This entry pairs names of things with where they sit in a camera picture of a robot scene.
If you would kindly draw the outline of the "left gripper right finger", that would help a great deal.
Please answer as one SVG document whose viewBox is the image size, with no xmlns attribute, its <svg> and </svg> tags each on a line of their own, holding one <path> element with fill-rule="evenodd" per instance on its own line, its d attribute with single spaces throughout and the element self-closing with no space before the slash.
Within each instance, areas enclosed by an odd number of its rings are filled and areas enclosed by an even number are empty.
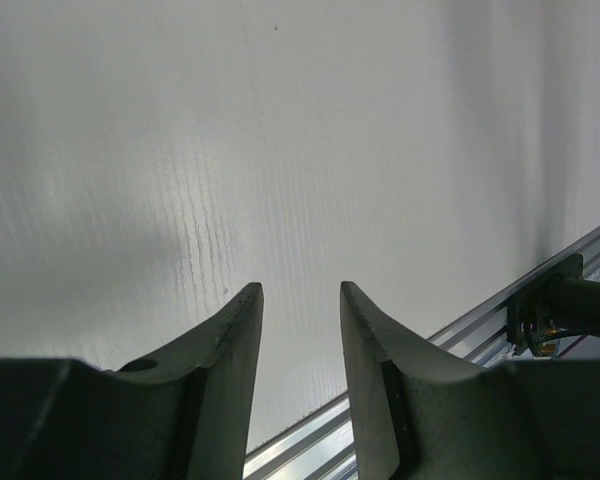
<svg viewBox="0 0 600 480">
<path fill-rule="evenodd" d="M 341 335 L 363 479 L 600 479 L 600 360 L 485 368 L 407 329 L 354 283 Z"/>
</svg>

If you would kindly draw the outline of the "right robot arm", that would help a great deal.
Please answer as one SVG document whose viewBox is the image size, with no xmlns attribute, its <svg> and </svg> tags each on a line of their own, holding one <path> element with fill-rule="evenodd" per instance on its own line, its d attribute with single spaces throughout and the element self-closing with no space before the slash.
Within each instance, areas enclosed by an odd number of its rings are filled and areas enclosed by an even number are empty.
<svg viewBox="0 0 600 480">
<path fill-rule="evenodd" d="M 600 282 L 559 279 L 549 293 L 547 304 L 554 328 L 600 338 Z"/>
</svg>

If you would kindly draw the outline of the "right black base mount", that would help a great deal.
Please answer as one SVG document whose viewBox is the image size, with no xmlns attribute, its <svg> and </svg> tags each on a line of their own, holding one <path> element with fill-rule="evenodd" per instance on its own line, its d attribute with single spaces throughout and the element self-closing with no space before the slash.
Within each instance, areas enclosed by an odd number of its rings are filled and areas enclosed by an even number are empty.
<svg viewBox="0 0 600 480">
<path fill-rule="evenodd" d="M 551 325 L 550 291 L 564 278 L 580 279 L 583 273 L 582 254 L 570 254 L 555 265 L 536 272 L 507 300 L 507 341 L 513 355 L 529 351 L 533 357 L 549 357 L 535 344 L 537 338 L 555 330 Z"/>
</svg>

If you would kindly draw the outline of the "aluminium front rail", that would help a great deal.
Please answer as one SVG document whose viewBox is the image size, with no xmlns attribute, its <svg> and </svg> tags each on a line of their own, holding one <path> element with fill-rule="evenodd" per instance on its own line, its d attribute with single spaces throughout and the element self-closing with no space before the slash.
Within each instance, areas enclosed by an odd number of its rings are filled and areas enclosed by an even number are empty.
<svg viewBox="0 0 600 480">
<path fill-rule="evenodd" d="M 465 440 L 495 432 L 508 414 L 525 414 L 506 398 L 516 388 L 506 302 L 570 254 L 583 255 L 583 273 L 599 271 L 600 226 L 426 339 L 356 284 L 329 283 L 318 320 L 334 336 L 327 353 L 349 390 L 258 447 L 245 477 L 380 479 L 414 467 L 420 479 L 442 478 L 454 472 L 451 458 L 478 459 Z"/>
</svg>

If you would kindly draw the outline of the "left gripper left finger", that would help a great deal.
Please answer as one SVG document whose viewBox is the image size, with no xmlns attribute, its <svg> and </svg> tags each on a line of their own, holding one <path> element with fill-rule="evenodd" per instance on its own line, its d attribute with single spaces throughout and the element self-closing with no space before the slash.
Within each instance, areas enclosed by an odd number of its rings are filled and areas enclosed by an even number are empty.
<svg viewBox="0 0 600 480">
<path fill-rule="evenodd" d="M 264 295 L 117 371 L 72 358 L 0 359 L 0 479 L 239 479 Z"/>
</svg>

